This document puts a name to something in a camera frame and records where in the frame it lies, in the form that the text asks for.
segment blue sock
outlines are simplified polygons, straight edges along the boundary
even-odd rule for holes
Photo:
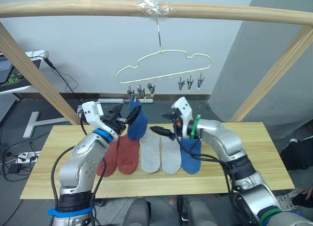
[[[138,105],[141,105],[140,101],[137,99],[137,101],[134,102],[134,99],[131,98],[129,102],[129,112],[131,112],[133,108]],[[138,115],[134,123],[128,126],[127,130],[128,138],[130,140],[139,140],[140,138],[142,138],[143,135],[146,133],[147,125],[148,118],[141,107],[140,114]]]
[[[191,146],[197,142],[194,139],[186,139],[181,138],[181,144],[186,148],[187,150],[190,150]],[[199,141],[196,146],[192,149],[193,153],[199,154],[201,152],[201,141]],[[181,167],[185,172],[188,174],[195,174],[200,170],[201,162],[200,160],[192,158],[188,153],[186,153],[183,149],[180,149],[181,153]]]

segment wooden frame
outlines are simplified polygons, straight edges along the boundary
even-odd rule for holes
[[[0,18],[30,16],[147,16],[147,10],[138,7],[139,3],[139,1],[123,0],[0,3]],[[313,13],[311,12],[251,6],[177,2],[161,2],[158,5],[160,10],[169,10],[168,13],[162,13],[164,17],[168,18],[222,19],[304,25],[279,60],[234,113],[230,119],[232,122],[242,121],[313,42]],[[4,53],[7,59],[14,64],[25,78],[37,88],[40,94],[67,118],[69,122],[72,124],[79,123],[79,118],[75,111],[23,53],[2,24],[0,24],[0,51]]]

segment metal stand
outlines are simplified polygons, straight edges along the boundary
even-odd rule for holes
[[[59,122],[68,122],[68,120],[65,117],[37,121],[38,116],[39,116],[39,112],[32,112],[31,113],[31,116],[29,118],[28,124],[26,126],[26,129],[25,129],[25,132],[23,135],[23,138],[31,138],[33,131],[34,131],[34,128],[36,126],[59,123]]]

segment gray sock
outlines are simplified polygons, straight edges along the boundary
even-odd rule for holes
[[[148,174],[158,171],[161,166],[160,136],[147,129],[139,143],[141,169]]]
[[[181,165],[180,147],[176,141],[168,137],[161,137],[162,143],[162,169],[165,173],[173,175]]]

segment electrical outlet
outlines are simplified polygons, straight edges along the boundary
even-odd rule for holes
[[[40,152],[41,151],[36,151],[36,156],[39,156],[40,155]],[[31,162],[34,163],[37,161],[37,158],[36,158],[34,152],[25,152],[25,153],[20,153],[18,155],[19,158],[17,158],[17,163],[30,163],[30,159],[31,157],[34,157],[35,159],[32,160]]]

